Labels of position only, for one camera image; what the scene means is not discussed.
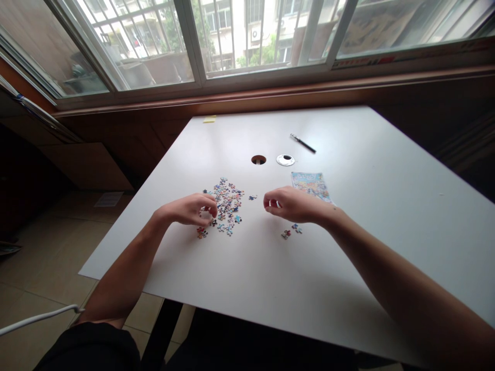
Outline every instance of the air conditioner unit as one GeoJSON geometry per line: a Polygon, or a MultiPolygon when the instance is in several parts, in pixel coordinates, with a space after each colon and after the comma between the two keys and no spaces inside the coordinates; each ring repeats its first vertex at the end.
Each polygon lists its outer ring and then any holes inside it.
{"type": "Polygon", "coordinates": [[[251,30],[251,42],[261,40],[261,27],[255,27],[251,30]]]}

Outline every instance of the tiled floor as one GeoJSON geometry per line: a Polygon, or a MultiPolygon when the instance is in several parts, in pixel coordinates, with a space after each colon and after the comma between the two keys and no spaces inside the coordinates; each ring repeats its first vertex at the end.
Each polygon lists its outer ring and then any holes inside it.
{"type": "MultiPolygon", "coordinates": [[[[22,250],[0,260],[0,328],[69,304],[84,307],[97,281],[77,272],[132,199],[124,195],[113,208],[94,208],[100,196],[71,192],[18,233],[22,250]]],[[[125,323],[141,355],[162,302],[143,293],[125,323]]],[[[186,339],[194,310],[184,305],[165,360],[186,339]]],[[[75,319],[65,312],[1,337],[1,369],[32,370],[75,319]]],[[[381,368],[401,370],[399,364],[381,368]]]]}

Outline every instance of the black pen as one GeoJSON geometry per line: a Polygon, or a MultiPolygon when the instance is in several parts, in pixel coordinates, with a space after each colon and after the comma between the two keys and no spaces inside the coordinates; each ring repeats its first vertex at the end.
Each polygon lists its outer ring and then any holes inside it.
{"type": "Polygon", "coordinates": [[[296,142],[301,143],[303,146],[305,146],[308,150],[310,150],[313,153],[316,153],[314,149],[312,149],[310,146],[308,146],[306,143],[304,143],[299,137],[296,137],[294,134],[290,135],[291,138],[294,138],[296,142]]]}

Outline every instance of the yellow sticky note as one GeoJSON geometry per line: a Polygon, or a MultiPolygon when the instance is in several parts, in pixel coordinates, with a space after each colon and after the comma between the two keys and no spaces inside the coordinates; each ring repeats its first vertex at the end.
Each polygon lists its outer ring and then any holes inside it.
{"type": "Polygon", "coordinates": [[[216,119],[217,119],[217,115],[206,116],[205,119],[203,120],[203,122],[204,123],[214,123],[216,119]]]}

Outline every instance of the forearm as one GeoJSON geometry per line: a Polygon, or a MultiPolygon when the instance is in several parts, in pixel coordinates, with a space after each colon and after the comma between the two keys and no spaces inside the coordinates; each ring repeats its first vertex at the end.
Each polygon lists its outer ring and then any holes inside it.
{"type": "Polygon", "coordinates": [[[349,257],[387,313],[441,367],[493,366],[495,330],[342,210],[321,225],[349,257]]]}
{"type": "Polygon", "coordinates": [[[122,328],[138,301],[170,218],[156,211],[96,286],[78,323],[109,322],[122,328]]]}

